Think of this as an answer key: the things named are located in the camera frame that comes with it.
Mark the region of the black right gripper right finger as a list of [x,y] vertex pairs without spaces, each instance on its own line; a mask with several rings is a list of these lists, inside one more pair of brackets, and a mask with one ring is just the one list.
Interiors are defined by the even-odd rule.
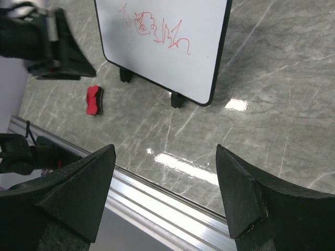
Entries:
[[259,169],[222,145],[216,170],[237,250],[334,250],[334,195]]

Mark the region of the small black-framed whiteboard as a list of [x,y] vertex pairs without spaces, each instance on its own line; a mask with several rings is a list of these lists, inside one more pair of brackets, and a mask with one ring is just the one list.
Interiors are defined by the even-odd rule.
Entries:
[[231,1],[95,1],[105,59],[191,102],[211,104]]

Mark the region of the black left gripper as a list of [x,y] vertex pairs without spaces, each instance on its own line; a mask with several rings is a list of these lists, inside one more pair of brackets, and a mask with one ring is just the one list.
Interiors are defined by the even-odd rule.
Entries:
[[28,1],[1,8],[1,56],[23,60],[32,76],[96,77],[62,8],[48,11]]

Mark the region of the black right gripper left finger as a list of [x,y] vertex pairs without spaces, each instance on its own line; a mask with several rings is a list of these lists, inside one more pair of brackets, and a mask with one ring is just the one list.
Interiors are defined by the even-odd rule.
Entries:
[[115,168],[115,147],[1,192],[1,250],[89,250]]

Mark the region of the red and black eraser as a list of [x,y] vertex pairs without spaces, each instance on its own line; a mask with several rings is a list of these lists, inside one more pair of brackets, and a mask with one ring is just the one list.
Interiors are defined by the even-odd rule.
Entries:
[[97,116],[103,114],[104,89],[98,85],[89,86],[86,92],[86,114]]

